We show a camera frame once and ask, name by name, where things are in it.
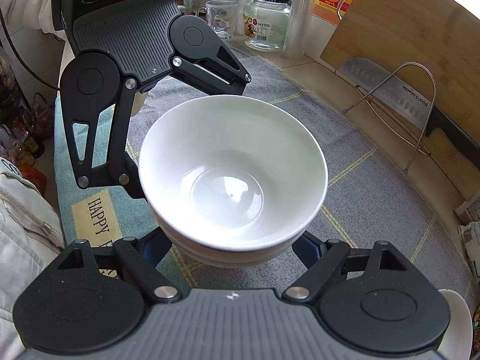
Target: kitchen knife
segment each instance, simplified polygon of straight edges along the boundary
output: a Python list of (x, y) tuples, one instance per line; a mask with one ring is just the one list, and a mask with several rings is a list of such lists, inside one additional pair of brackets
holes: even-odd
[[(389, 71), (366, 58), (351, 58), (338, 71), (367, 91), (390, 75)], [(373, 95), (422, 130), (431, 101), (421, 93), (393, 76)], [(425, 135), (428, 137), (435, 128), (440, 128), (457, 150), (480, 169), (479, 145), (436, 105), (433, 106)]]

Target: gray ribbed panel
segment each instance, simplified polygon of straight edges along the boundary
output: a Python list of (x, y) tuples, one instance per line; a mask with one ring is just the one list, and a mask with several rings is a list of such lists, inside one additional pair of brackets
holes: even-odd
[[(234, 292), (239, 297), (231, 300), (232, 291), (193, 289), (179, 303), (155, 306), (121, 343), (75, 360), (381, 360), (334, 341), (309, 308), (281, 302), (273, 290)], [(66, 359), (29, 350), (17, 360)]]
[(81, 16), (73, 34), (80, 51), (108, 52), (123, 74), (134, 74), (145, 82), (170, 69), (173, 48), (168, 29), (177, 16), (175, 0), (129, 0), (128, 5), (120, 3)]

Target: yellow label patch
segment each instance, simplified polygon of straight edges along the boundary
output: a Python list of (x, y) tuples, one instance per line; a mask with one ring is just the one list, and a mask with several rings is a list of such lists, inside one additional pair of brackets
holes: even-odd
[[(71, 205), (75, 232), (79, 239), (88, 239), (92, 247), (112, 246), (122, 237), (108, 190), (102, 190)], [(101, 270), (104, 275), (116, 272)]]

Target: glass jar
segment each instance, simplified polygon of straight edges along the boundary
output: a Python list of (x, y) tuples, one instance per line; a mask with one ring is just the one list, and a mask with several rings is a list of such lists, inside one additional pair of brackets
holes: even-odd
[(287, 33), (289, 0), (253, 0), (243, 8), (248, 47), (281, 50)]

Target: mug handle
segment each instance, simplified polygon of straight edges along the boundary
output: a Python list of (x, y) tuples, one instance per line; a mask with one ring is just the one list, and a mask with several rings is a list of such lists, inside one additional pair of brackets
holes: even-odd
[(198, 14), (200, 13), (200, 10), (201, 9), (204, 9), (205, 10), (205, 13), (207, 13), (207, 6), (206, 5), (200, 5), (198, 8), (197, 8), (197, 11), (195, 13), (195, 16), (198, 17)]

